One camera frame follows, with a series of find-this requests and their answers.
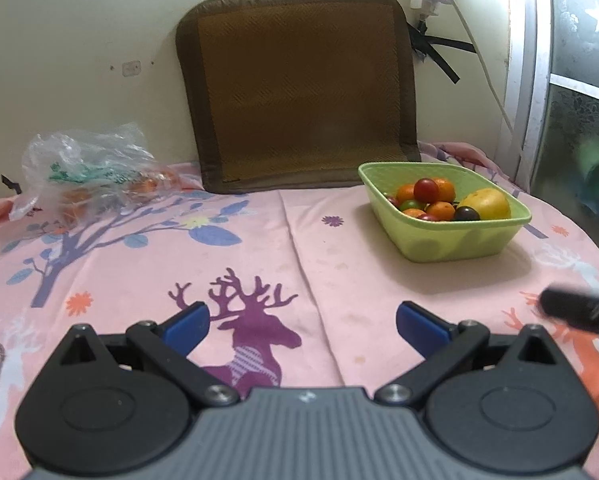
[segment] clear plastic bag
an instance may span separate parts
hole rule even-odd
[[[180,189],[177,174],[158,164],[134,123],[105,134],[38,135],[22,156],[22,168],[27,189],[15,200],[11,220],[38,207],[55,211],[70,226]]]

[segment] white cable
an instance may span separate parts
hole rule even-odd
[[[513,124],[511,123],[511,120],[508,117],[506,110],[504,110],[504,108],[503,108],[502,101],[500,100],[499,96],[497,95],[497,92],[495,91],[495,86],[493,86],[493,81],[491,80],[491,77],[488,73],[488,69],[486,68],[486,62],[484,61],[484,57],[482,56],[482,53],[481,53],[479,47],[477,46],[477,41],[475,41],[475,37],[473,36],[473,33],[470,31],[470,27],[468,27],[468,23],[464,18],[464,14],[462,14],[461,10],[459,10],[459,6],[457,5],[457,2],[455,0],[451,0],[451,4],[455,8],[455,12],[457,12],[457,16],[459,17],[461,24],[464,26],[464,29],[466,30],[466,33],[468,34],[468,37],[470,38],[470,42],[473,44],[473,47],[475,47],[475,53],[477,54],[477,58],[479,59],[479,62],[482,65],[482,70],[484,71],[484,76],[486,77],[486,82],[488,83],[488,87],[490,88],[491,93],[493,94],[493,97],[495,98],[497,105],[499,106],[500,111],[502,112],[503,121],[506,123],[506,127],[511,132],[511,148],[513,148],[516,152],[518,152],[518,155],[521,156],[522,147],[519,146],[517,144],[517,142],[515,142],[515,134],[513,133]]]

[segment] brown seat cushion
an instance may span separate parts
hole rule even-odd
[[[359,184],[420,160],[396,0],[208,0],[176,35],[207,190]]]

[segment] basket rim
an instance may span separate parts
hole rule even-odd
[[[460,173],[466,173],[466,174],[470,174],[471,177],[475,177],[478,180],[483,181],[484,183],[486,183],[486,186],[484,187],[497,187],[497,189],[501,190],[506,197],[508,198],[508,200],[515,202],[516,204],[518,204],[519,206],[521,206],[522,210],[525,212],[525,215],[523,216],[518,216],[515,218],[506,218],[506,219],[502,219],[502,220],[480,220],[478,222],[479,225],[475,225],[475,222],[467,222],[467,221],[452,221],[452,222],[427,222],[426,220],[420,220],[419,218],[413,218],[410,216],[407,216],[405,214],[403,214],[401,211],[399,211],[395,206],[393,206],[388,200],[387,198],[379,191],[379,189],[377,189],[377,187],[375,186],[375,184],[372,183],[371,179],[364,173],[366,169],[371,168],[371,167],[377,167],[377,166],[384,166],[384,167],[388,167],[388,166],[413,166],[417,164],[419,167],[422,166],[426,166],[426,167],[439,167],[440,165],[444,165],[446,168],[452,168],[451,171],[458,171]],[[526,206],[526,204],[524,204],[523,202],[521,202],[520,200],[518,200],[517,198],[515,198],[513,195],[511,195],[508,191],[506,191],[505,189],[503,189],[500,186],[497,186],[497,184],[495,184],[494,182],[491,182],[490,180],[488,180],[487,178],[485,178],[484,176],[480,175],[479,173],[469,170],[468,168],[465,168],[464,166],[455,166],[454,164],[446,164],[443,162],[365,162],[364,164],[359,165],[358,167],[358,174],[361,177],[362,182],[364,183],[364,186],[366,186],[367,188],[369,188],[372,193],[379,198],[380,201],[380,205],[384,208],[388,208],[390,210],[390,214],[391,216],[393,216],[394,218],[398,219],[399,221],[401,221],[402,223],[412,226],[412,227],[416,227],[418,229],[425,229],[428,231],[457,231],[457,230],[465,230],[467,228],[479,228],[479,229],[491,229],[491,228],[498,228],[498,227],[517,227],[517,226],[522,226],[522,225],[526,225],[529,222],[531,222],[532,220],[532,213],[531,210],[528,208],[528,206]]]

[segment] wall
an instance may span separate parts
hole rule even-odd
[[[195,158],[174,30],[201,1],[0,0],[0,173],[21,178],[21,154],[37,132],[128,121],[140,124],[158,159]],[[399,1],[414,23],[409,0]],[[459,1],[503,94],[507,0]],[[450,6],[429,27],[430,34],[467,39]],[[439,50],[462,80],[454,86],[430,60],[416,63],[420,139],[465,140],[492,155],[500,115],[477,57]],[[142,72],[123,77],[122,63],[131,60]],[[0,184],[0,195],[7,191]]]

